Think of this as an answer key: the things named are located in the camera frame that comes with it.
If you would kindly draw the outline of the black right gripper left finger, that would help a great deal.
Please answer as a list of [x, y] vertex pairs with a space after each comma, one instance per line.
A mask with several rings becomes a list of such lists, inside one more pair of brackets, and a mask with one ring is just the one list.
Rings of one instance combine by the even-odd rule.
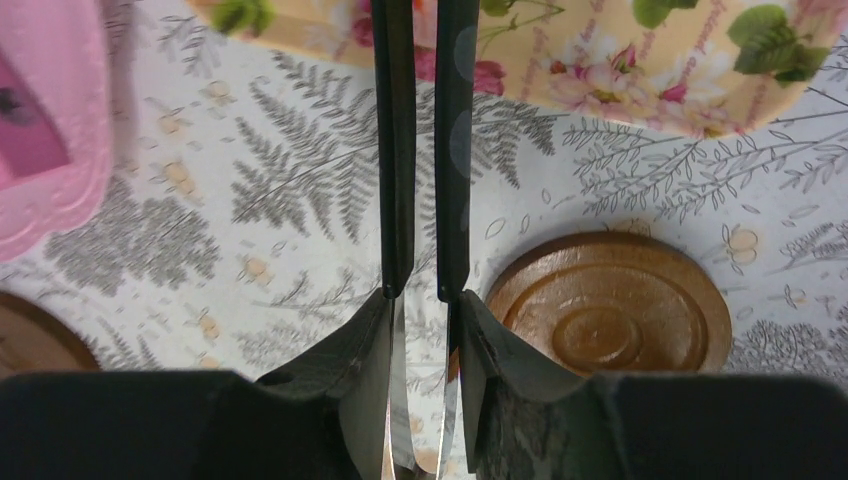
[[296, 358], [225, 370], [38, 373], [1, 384], [5, 479], [377, 479], [391, 305], [374, 291]]

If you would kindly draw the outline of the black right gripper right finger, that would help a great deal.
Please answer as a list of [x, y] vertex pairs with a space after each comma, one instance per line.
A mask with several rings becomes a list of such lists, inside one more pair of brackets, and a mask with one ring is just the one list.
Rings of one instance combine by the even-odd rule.
[[843, 479], [847, 397], [812, 377], [573, 374], [457, 300], [467, 466], [479, 479]]

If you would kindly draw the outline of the black metal tongs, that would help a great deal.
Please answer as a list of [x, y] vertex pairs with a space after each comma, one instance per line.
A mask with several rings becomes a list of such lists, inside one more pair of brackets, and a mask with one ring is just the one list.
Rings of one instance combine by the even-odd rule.
[[387, 412], [395, 479], [441, 479], [448, 470], [458, 404], [460, 299], [470, 268], [471, 124], [479, 4], [437, 4], [434, 181], [437, 296], [445, 304], [446, 353], [439, 450], [434, 467], [418, 463], [406, 386], [404, 289], [415, 256], [416, 67], [409, 1], [371, 4], [378, 114], [382, 290], [391, 311]]

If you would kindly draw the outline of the floral rectangular serving tray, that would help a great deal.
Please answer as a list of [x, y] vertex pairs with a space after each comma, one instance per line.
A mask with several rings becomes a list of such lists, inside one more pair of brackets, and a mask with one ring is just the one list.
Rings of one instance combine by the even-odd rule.
[[[195, 1], [216, 32], [369, 65], [385, 27], [436, 76], [438, 11], [468, 1]], [[847, 30], [843, 1], [481, 1], [476, 92], [695, 138], [741, 134], [801, 95]]]

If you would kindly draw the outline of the pink cake slice toy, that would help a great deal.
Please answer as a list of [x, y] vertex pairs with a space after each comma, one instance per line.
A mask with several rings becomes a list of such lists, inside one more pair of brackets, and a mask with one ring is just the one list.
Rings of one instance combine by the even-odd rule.
[[52, 117], [1, 54], [1, 188], [70, 163], [68, 148]]

